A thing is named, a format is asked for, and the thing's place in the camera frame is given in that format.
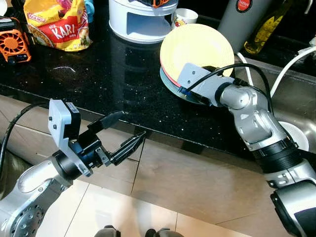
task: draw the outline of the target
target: robotic arm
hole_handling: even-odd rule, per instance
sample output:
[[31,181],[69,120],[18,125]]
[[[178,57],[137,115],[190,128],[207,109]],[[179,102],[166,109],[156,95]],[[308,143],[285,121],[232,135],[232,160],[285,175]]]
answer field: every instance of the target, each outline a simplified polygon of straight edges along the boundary
[[316,173],[268,111],[263,93],[234,84],[230,77],[211,76],[187,91],[209,71],[194,64],[184,66],[180,91],[206,97],[211,105],[225,106],[233,114],[235,127],[274,189],[271,199],[286,230],[298,237],[316,236]]
[[0,201],[0,237],[34,237],[48,208],[82,174],[92,168],[118,165],[142,144],[145,133],[132,136],[110,153],[96,133],[113,125],[123,112],[111,113],[88,125],[79,135],[80,113],[72,103],[50,100],[48,128],[60,149],[26,170],[11,193]]

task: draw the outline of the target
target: snack bag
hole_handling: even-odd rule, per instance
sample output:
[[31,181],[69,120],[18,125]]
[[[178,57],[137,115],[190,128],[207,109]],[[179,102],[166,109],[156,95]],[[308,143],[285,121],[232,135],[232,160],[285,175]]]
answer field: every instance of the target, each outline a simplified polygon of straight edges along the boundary
[[92,43],[84,0],[26,0],[24,13],[39,44],[79,51]]

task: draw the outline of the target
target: white cup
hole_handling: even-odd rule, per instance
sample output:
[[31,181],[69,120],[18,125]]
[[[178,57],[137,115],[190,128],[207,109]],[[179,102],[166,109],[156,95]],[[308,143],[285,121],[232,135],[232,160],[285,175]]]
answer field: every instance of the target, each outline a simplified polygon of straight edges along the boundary
[[185,24],[193,24],[197,22],[197,18],[198,14],[195,11],[186,8],[178,8],[171,15],[171,28],[174,29]]

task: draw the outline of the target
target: orange fan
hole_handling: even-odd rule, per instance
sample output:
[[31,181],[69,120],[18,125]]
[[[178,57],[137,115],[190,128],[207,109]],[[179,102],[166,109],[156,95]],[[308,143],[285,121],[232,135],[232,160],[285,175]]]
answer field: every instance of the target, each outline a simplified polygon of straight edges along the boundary
[[28,62],[31,59],[27,37],[24,37],[19,29],[17,20],[0,19],[0,52],[10,64]]

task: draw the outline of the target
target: white dish rack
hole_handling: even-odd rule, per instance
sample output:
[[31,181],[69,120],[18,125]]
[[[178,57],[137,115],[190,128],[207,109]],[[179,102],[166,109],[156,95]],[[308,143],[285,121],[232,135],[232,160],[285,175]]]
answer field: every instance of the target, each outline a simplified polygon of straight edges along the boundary
[[137,0],[109,0],[110,27],[114,33],[130,42],[150,44],[162,41],[171,31],[164,16],[172,14],[178,0],[169,0],[153,8]]

